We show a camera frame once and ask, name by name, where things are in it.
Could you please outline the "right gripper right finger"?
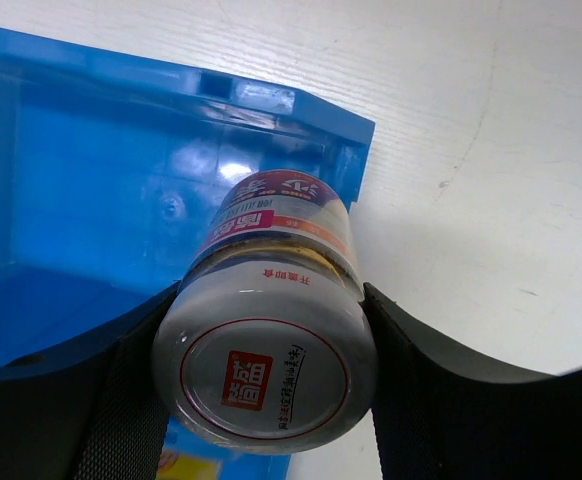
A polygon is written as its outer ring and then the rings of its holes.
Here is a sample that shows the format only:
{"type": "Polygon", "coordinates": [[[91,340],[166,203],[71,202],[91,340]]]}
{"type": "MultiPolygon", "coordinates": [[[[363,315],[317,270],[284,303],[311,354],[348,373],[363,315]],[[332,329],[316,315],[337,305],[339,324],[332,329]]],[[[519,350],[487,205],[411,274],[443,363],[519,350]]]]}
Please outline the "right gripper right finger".
{"type": "Polygon", "coordinates": [[[489,357],[372,285],[372,415],[386,479],[582,479],[582,368],[550,375],[489,357]]]}

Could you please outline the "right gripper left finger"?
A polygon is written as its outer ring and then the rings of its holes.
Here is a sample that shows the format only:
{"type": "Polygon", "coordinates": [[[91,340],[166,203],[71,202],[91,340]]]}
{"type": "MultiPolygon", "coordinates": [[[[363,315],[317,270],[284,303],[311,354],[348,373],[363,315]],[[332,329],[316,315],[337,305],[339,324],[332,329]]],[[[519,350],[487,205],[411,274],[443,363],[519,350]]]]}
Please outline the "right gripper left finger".
{"type": "Polygon", "coordinates": [[[0,479],[153,479],[168,423],[151,346],[171,285],[127,313],[0,366],[0,479]]]}

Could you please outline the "white-lid spice jar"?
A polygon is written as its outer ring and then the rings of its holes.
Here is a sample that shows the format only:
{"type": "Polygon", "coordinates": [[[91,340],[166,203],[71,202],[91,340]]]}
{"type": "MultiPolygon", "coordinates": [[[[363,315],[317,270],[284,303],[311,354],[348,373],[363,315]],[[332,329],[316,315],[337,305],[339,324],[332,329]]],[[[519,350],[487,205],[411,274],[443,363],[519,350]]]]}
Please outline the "white-lid spice jar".
{"type": "Polygon", "coordinates": [[[369,410],[377,353],[348,211],[290,169],[236,184],[214,216],[152,348],[169,413],[204,440],[290,454],[369,410]]]}

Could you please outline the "small yellow-label bottle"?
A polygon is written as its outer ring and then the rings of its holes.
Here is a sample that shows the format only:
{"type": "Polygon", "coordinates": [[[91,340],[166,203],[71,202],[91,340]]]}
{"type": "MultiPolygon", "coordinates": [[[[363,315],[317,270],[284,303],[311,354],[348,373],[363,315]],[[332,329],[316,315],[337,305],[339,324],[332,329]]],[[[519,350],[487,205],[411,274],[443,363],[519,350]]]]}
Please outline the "small yellow-label bottle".
{"type": "Polygon", "coordinates": [[[217,480],[219,471],[220,466],[217,462],[172,450],[164,450],[158,463],[156,479],[217,480]]]}

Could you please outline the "blue three-compartment plastic bin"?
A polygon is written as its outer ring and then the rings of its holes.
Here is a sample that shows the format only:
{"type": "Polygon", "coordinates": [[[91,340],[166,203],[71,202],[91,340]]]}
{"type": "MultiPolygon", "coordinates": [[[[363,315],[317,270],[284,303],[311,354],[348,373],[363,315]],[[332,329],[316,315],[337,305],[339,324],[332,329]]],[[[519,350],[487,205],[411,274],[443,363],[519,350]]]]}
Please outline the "blue three-compartment plastic bin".
{"type": "MultiPolygon", "coordinates": [[[[226,193],[300,170],[357,200],[375,125],[305,91],[0,28],[0,366],[175,285],[226,193]]],[[[282,479],[167,424],[161,453],[282,479]]]]}

